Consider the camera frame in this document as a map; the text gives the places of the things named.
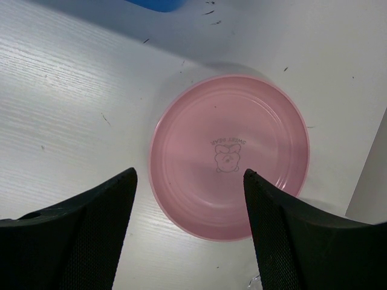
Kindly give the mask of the pink plastic plate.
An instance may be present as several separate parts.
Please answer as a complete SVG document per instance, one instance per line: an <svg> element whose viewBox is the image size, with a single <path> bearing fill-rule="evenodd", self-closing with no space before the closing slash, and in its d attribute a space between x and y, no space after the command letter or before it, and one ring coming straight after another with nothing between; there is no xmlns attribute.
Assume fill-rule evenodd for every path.
<svg viewBox="0 0 387 290"><path fill-rule="evenodd" d="M298 196L310 164L304 119L291 98L259 77L227 74L182 92L156 125L149 182L183 231L228 242L250 237L247 169Z"/></svg>

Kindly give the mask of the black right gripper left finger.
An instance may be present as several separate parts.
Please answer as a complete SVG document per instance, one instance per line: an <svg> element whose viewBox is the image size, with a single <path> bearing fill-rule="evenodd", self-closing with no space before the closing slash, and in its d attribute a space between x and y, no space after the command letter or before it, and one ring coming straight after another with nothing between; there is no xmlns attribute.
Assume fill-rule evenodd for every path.
<svg viewBox="0 0 387 290"><path fill-rule="evenodd" d="M1 221L2 289L111 289L137 189L126 169L52 206Z"/></svg>

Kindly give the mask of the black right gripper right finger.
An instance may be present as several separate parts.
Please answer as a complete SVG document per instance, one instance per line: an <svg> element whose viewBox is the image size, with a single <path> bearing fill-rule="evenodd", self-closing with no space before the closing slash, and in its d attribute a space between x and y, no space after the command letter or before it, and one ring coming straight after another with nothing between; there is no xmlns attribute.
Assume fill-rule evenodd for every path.
<svg viewBox="0 0 387 290"><path fill-rule="evenodd" d="M264 289L385 289L386 224L318 209L252 170L244 195Z"/></svg>

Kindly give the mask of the blue plastic bin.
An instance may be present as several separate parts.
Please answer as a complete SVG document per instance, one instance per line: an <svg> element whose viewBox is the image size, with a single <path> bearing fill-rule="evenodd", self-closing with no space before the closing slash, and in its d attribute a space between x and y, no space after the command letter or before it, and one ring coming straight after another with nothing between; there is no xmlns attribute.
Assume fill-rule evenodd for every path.
<svg viewBox="0 0 387 290"><path fill-rule="evenodd" d="M186 0L128 0L135 5L158 12L172 12L184 5Z"/></svg>

